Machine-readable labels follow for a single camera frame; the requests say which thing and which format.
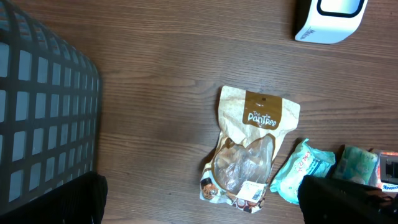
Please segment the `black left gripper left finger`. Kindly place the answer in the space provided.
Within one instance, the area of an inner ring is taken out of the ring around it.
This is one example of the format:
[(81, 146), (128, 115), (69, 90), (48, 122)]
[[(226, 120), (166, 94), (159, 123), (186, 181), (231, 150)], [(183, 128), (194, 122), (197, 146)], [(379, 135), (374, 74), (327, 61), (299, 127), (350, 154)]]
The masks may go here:
[(101, 224), (107, 194), (106, 177), (90, 171), (1, 215), (1, 224)]

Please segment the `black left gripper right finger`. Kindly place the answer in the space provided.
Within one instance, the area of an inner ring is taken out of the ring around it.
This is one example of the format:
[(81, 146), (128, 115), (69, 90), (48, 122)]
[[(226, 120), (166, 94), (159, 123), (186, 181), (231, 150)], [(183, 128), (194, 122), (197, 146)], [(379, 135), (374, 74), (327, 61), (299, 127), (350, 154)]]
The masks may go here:
[(397, 197), (377, 187), (306, 175), (298, 201), (305, 223), (397, 224)]

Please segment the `teal wet wipes pack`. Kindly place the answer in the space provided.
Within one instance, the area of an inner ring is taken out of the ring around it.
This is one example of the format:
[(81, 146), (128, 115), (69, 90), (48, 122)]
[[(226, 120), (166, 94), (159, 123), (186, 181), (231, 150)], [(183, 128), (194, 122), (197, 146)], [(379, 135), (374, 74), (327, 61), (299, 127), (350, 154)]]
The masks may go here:
[(296, 146), (269, 187), (271, 192), (277, 192), (284, 200), (295, 205), (299, 204), (298, 192), (303, 177), (326, 177), (336, 162), (334, 152), (313, 148), (307, 144), (308, 141), (304, 139)]

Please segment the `teal tissue pack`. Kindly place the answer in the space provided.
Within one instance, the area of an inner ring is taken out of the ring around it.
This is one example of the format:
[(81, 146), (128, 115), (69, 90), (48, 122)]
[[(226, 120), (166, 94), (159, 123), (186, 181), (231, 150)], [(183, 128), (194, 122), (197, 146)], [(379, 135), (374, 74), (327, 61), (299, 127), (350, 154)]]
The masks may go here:
[(356, 146), (345, 145), (341, 159), (332, 175), (334, 179), (368, 185), (378, 156)]

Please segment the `orange tissue pack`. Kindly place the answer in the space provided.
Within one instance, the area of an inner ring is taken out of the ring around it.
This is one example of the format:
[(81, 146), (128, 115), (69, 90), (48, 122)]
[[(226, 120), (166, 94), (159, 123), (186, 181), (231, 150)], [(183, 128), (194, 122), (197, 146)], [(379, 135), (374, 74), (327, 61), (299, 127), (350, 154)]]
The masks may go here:
[(373, 149), (377, 155), (376, 166), (369, 184), (383, 192), (397, 193), (397, 152)]

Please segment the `beige dried mushroom bag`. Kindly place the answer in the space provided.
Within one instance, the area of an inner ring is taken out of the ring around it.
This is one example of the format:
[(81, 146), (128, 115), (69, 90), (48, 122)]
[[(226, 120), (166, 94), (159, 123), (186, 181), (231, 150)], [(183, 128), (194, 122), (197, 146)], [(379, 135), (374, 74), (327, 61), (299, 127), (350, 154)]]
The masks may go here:
[(223, 86), (220, 135), (200, 180), (200, 199), (256, 213), (285, 136), (299, 123), (300, 105), (285, 98)]

